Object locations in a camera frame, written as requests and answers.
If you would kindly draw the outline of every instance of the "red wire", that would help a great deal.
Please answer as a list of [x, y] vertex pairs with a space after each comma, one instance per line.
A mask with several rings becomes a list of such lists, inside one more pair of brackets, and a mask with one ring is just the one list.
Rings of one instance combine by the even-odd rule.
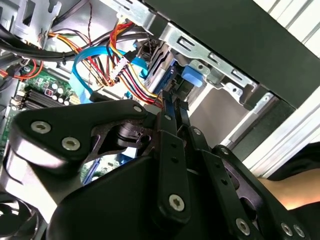
[[150, 103], [153, 103], [154, 100], [152, 100], [151, 98], [145, 96], [145, 94], [140, 90], [140, 88], [138, 87], [136, 81], [131, 77], [131, 75], [128, 73], [128, 71], [125, 69], [123, 70], [124, 73], [126, 73], [126, 75], [129, 77], [129, 79], [131, 80], [131, 82], [133, 83], [135, 89], [139, 92], [140, 96], [142, 98], [144, 98], [146, 101], [150, 102]]
[[[42, 68], [43, 68], [43, 62], [41, 62], [41, 65], [42, 65], [42, 67], [41, 67], [41, 70], [40, 70], [40, 72], [38, 71], [36, 74], [34, 74], [35, 73], [35, 71], [37, 70], [37, 62], [36, 62], [36, 60], [32, 60], [32, 62], [33, 62], [33, 70], [31, 71], [31, 72], [29, 72], [28, 74], [26, 74], [26, 75], [22, 75], [22, 76], [17, 76], [17, 75], [14, 75], [14, 77], [16, 78], [16, 79], [20, 79], [20, 80], [27, 80], [27, 79], [32, 79], [32, 78], [34, 78], [34, 77], [36, 77], [37, 75], [39, 75], [39, 73], [41, 72], [41, 70], [42, 70]], [[2, 75], [4, 75], [4, 76], [7, 76], [8, 75], [8, 73], [7, 72], [5, 72], [5, 71], [3, 71], [3, 70], [0, 70], [0, 73], [2, 74]]]

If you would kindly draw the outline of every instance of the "orange wire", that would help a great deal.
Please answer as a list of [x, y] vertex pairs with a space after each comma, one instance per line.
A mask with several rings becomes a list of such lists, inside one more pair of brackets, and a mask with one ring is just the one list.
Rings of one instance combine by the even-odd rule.
[[[65, 38], [65, 37], [63, 37], [63, 36], [61, 36], [59, 34], [50, 33], [49, 35], [58, 36], [59, 38], [63, 39], [65, 42], [68, 42], [70, 45], [72, 45], [75, 48], [75, 51], [76, 51], [77, 54], [79, 53], [79, 51], [83, 50], [81, 47], [77, 46], [75, 43], [73, 43], [69, 39], [67, 39], [67, 38]], [[88, 60], [93, 65], [93, 67], [101, 74], [103, 80], [105, 81], [105, 83], [109, 87], [112, 87], [113, 85], [115, 85], [114, 81], [111, 81], [111, 82], [108, 81], [108, 79], [106, 78], [105, 74], [101, 71], [101, 69], [98, 67], [98, 65], [93, 61], [93, 59], [91, 57], [88, 57]]]
[[[36, 74], [32, 75], [32, 74], [36, 71], [36, 69], [37, 69], [37, 63], [36, 63], [36, 61], [35, 61], [34, 59], [33, 59], [32, 61], [33, 61], [33, 63], [34, 63], [34, 68], [33, 68], [33, 70], [32, 70], [30, 73], [28, 73], [28, 74], [26, 74], [26, 75], [23, 75], [23, 76], [14, 75], [13, 77], [16, 78], [16, 79], [20, 79], [20, 80], [27, 80], [27, 79], [32, 79], [32, 78], [35, 78], [36, 76], [38, 76], [38, 75], [40, 74], [40, 72], [42, 71], [43, 67], [44, 67], [44, 63], [41, 62], [40, 68], [39, 68], [38, 72], [37, 72]], [[5, 71], [3, 71], [3, 70], [0, 70], [0, 73], [1, 73], [1, 76], [2, 76], [3, 78], [8, 75], [8, 73], [5, 72]]]

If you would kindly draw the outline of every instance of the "metal bracket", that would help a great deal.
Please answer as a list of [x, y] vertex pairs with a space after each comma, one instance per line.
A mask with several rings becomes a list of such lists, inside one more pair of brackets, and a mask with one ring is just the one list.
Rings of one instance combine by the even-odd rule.
[[49, 12], [49, 0], [32, 0], [34, 11], [28, 25], [24, 23], [29, 0], [20, 0], [19, 10], [15, 23], [12, 27], [12, 33], [23, 40], [26, 40], [40, 48], [44, 47], [48, 39], [48, 33], [54, 19], [58, 16], [61, 9], [61, 2], [53, 7]]
[[232, 143], [236, 142], [237, 139], [248, 129], [248, 127], [259, 117], [262, 113], [262, 109], [268, 105], [275, 96], [267, 92], [255, 105], [248, 114], [239, 122], [239, 124], [225, 137], [220, 143], [226, 147], [230, 147]]
[[156, 18], [147, 6], [137, 0], [100, 0], [117, 13], [126, 16], [138, 26], [148, 30]]
[[165, 41], [167, 45], [187, 58], [204, 61], [243, 88], [246, 85], [252, 85], [253, 88], [257, 86], [248, 76], [228, 64], [214, 52], [211, 52], [182, 30], [175, 27], [172, 23], [167, 24], [160, 36], [160, 40]]
[[17, 16], [19, 6], [9, 1], [0, 1], [0, 24], [10, 31], [12, 24]]

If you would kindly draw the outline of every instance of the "yellow wire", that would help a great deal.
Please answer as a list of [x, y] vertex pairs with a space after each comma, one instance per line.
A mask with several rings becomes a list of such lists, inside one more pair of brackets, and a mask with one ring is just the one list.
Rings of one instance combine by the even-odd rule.
[[[72, 49], [75, 51], [75, 53], [77, 53], [77, 54], [79, 53], [78, 50], [77, 50], [77, 47], [76, 47], [70, 40], [66, 39], [65, 37], [63, 37], [63, 36], [61, 36], [61, 35], [59, 35], [59, 34], [56, 34], [56, 33], [49, 33], [49, 35], [50, 35], [51, 37], [57, 37], [59, 40], [63, 41], [63, 42], [64, 42], [65, 44], [67, 44], [70, 48], [72, 48]], [[87, 68], [91, 69], [91, 65], [90, 65], [89, 63], [87, 63], [86, 61], [82, 61], [82, 62], [86, 65]], [[96, 77], [96, 79], [98, 80], [98, 82], [99, 82], [102, 86], [107, 87], [107, 85], [105, 85], [105, 84], [101, 81], [100, 76], [98, 76], [95, 72], [91, 72], [91, 74]]]
[[[122, 31], [124, 31], [124, 29], [120, 30], [117, 32], [116, 36], [121, 33]], [[110, 44], [110, 48], [112, 49], [112, 51], [117, 54], [119, 57], [123, 57], [123, 55], [112, 45]], [[136, 71], [134, 70], [133, 66], [131, 63], [128, 64], [129, 68], [130, 68], [130, 71], [131, 73], [133, 73], [133, 77], [135, 78], [135, 81], [140, 85], [140, 87], [144, 90], [144, 92], [151, 96], [151, 97], [154, 97], [154, 98], [157, 98], [158, 95], [152, 93], [152, 92], [149, 92], [146, 87], [144, 86], [144, 84], [140, 81], [140, 78], [138, 77]]]

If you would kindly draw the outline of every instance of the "wire bundle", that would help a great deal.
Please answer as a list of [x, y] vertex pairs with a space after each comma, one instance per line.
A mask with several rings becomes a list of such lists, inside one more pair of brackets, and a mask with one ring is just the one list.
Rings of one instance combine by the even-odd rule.
[[[48, 34], [51, 38], [56, 38], [59, 41], [65, 43], [70, 49], [70, 52], [55, 52], [55, 51], [46, 51], [43, 49], [37, 49], [33, 46], [23, 43], [10, 32], [8, 32], [4, 27], [0, 25], [0, 50], [5, 50], [18, 56], [31, 59], [33, 61], [33, 70], [25, 75], [18, 76], [14, 75], [14, 78], [17, 78], [21, 81], [26, 79], [31, 79], [36, 77], [41, 70], [43, 69], [43, 62], [62, 62], [65, 63], [67, 61], [74, 61], [76, 56], [81, 53], [83, 50], [106, 44], [106, 66], [104, 68], [100, 56], [92, 55], [87, 58], [81, 58], [81, 63], [88, 69], [89, 76], [93, 76], [95, 78], [95, 82], [97, 83], [99, 89], [104, 87], [113, 87], [119, 80], [126, 86], [128, 91], [139, 101], [144, 102], [146, 104], [154, 104], [157, 95], [149, 92], [144, 84], [141, 82], [138, 77], [131, 61], [128, 64], [125, 64], [125, 67], [120, 68], [119, 75], [117, 75], [116, 79], [110, 77], [110, 73], [116, 67], [121, 58], [125, 58], [126, 56], [122, 55], [120, 51], [117, 50], [117, 43], [121, 41], [128, 40], [139, 40], [139, 39], [148, 39], [148, 34], [146, 32], [141, 32], [140, 27], [136, 27], [132, 22], [124, 23], [124, 24], [116, 24], [112, 31], [109, 31], [95, 40], [91, 40], [90, 36], [90, 26], [93, 18], [93, 6], [90, 0], [80, 0], [75, 6], [73, 6], [69, 11], [67, 11], [64, 15], [57, 18], [54, 21], [53, 25], [57, 25], [65, 18], [68, 18], [78, 9], [80, 9], [85, 3], [89, 3], [90, 6], [90, 18], [88, 23], [88, 36], [85, 34], [73, 30], [70, 28], [63, 28], [56, 30], [55, 32], [51, 32]], [[130, 31], [137, 32], [134, 34], [126, 34]], [[80, 37], [86, 45], [79, 47], [75, 44], [71, 38]], [[36, 60], [41, 61], [39, 68], [37, 68]], [[7, 72], [0, 70], [0, 76], [6, 77], [8, 75]]]
[[[114, 30], [110, 34], [110, 39], [106, 44], [106, 51], [111, 61], [111, 68], [116, 66], [116, 62], [119, 62], [124, 56], [117, 50], [117, 37], [126, 29], [133, 26], [132, 22], [126, 24], [117, 24]], [[119, 79], [123, 82], [129, 92], [138, 100], [146, 103], [153, 104], [157, 99], [157, 95], [149, 92], [143, 83], [140, 81], [137, 73], [135, 72], [132, 64], [129, 62], [123, 70], [123, 73], [119, 76]]]

